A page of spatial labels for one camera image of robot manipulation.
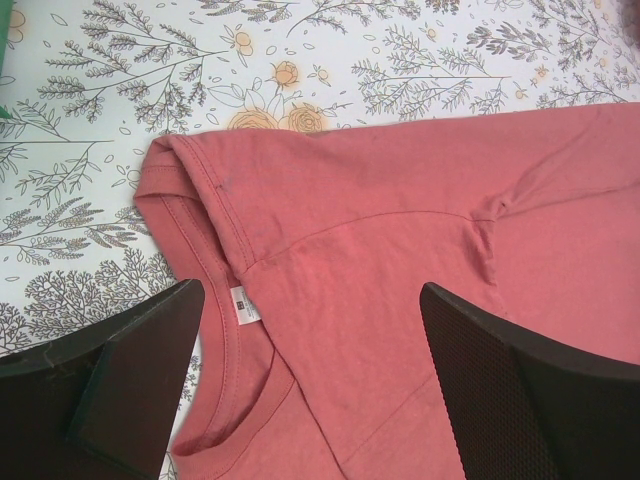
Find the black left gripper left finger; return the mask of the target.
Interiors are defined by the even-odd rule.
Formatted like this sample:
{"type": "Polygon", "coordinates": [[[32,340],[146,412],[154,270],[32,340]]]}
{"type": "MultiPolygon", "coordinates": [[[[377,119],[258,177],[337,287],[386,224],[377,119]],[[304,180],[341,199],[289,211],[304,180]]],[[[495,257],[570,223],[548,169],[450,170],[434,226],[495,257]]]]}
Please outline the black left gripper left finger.
{"type": "Polygon", "coordinates": [[[158,478],[204,299],[200,281],[181,281],[2,357],[2,478],[158,478]]]}

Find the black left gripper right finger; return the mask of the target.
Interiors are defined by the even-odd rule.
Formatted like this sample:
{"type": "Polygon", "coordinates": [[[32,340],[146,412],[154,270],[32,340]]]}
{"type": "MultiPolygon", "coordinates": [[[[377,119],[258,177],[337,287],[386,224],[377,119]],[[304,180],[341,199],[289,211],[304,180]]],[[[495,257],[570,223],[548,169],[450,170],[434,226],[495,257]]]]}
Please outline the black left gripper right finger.
{"type": "Polygon", "coordinates": [[[638,365],[552,340],[435,283],[420,308],[466,478],[638,478],[638,365]]]}

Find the dusty rose t-shirt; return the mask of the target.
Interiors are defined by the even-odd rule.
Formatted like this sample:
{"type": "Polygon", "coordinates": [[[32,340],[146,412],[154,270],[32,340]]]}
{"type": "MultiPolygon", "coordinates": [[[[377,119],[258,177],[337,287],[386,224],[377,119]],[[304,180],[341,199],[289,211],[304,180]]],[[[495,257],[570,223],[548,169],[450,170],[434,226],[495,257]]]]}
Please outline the dusty rose t-shirt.
{"type": "Polygon", "coordinates": [[[206,299],[182,479],[459,479],[434,282],[639,359],[639,107],[156,139],[135,203],[206,299]]]}

